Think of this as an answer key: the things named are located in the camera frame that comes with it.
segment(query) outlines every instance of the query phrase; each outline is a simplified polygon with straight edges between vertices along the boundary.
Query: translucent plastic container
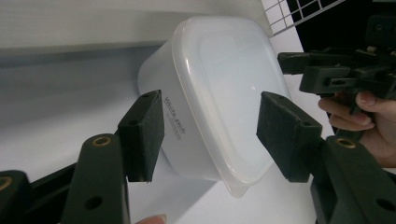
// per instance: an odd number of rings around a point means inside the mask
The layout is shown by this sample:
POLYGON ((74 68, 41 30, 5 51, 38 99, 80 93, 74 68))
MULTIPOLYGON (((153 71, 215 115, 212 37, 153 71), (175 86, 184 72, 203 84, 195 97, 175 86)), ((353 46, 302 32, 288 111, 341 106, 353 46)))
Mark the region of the translucent plastic container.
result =
POLYGON ((254 21, 193 17, 142 65, 141 93, 163 92, 163 151, 190 178, 243 196, 273 163, 256 136, 262 91, 290 98, 268 37, 254 21))

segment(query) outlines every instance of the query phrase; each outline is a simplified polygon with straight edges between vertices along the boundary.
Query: fingernail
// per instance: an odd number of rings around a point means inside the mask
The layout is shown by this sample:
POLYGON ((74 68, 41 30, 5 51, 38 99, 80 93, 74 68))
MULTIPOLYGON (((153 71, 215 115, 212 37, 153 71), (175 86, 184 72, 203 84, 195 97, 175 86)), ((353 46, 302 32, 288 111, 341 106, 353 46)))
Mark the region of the fingernail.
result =
POLYGON ((140 220, 136 224, 166 224, 166 215, 157 215, 140 220))
POLYGON ((166 215, 165 214, 158 215, 158 217, 160 217, 163 220, 163 223, 166 223, 166 215))
POLYGON ((353 119, 356 120, 360 125, 367 125, 371 122, 370 117, 363 113, 353 115, 353 119))
POLYGON ((367 129, 372 129, 374 128, 375 124, 374 123, 369 123, 367 124, 367 129))
POLYGON ((376 98, 368 91, 362 91, 358 94, 358 101, 364 105, 375 105, 376 98))

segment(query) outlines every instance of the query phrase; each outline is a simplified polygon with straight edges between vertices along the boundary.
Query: wire grid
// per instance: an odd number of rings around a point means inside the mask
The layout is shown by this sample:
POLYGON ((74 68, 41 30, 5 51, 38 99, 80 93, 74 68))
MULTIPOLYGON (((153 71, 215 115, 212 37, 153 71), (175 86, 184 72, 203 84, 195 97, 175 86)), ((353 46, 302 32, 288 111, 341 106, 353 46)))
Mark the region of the wire grid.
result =
POLYGON ((346 0, 263 0, 269 5, 266 7, 264 4, 264 8, 274 35, 279 35, 344 1, 346 0))

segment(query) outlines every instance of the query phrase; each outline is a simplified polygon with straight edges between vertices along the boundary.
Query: container lid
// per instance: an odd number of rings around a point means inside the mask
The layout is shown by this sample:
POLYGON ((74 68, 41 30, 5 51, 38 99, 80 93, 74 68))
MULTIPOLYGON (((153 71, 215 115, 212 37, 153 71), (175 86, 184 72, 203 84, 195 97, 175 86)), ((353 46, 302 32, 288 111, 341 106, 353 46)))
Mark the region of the container lid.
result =
POLYGON ((241 197, 273 163, 256 136, 261 92, 290 98, 271 43, 254 21, 193 17, 177 27, 172 52, 207 150, 241 197))

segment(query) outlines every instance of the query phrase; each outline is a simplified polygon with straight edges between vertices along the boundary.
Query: white table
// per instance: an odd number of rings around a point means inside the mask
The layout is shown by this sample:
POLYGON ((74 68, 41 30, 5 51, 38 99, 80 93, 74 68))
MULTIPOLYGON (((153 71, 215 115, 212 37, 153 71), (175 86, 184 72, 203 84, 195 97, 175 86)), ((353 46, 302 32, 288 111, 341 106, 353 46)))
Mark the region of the white table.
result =
MULTIPOLYGON (((294 29, 271 41, 276 53, 302 51, 294 29)), ((87 138, 114 133, 137 98, 138 68, 155 49, 0 59, 0 170, 23 170, 35 181, 76 162, 87 138)), ((323 135, 331 134, 318 98, 298 92, 299 80, 287 76, 294 102, 324 125, 323 135)), ((133 183, 129 190, 133 222, 155 214, 178 224, 316 219, 309 185, 289 183, 275 165, 235 199, 221 182, 181 177, 161 152, 153 182, 133 183)))

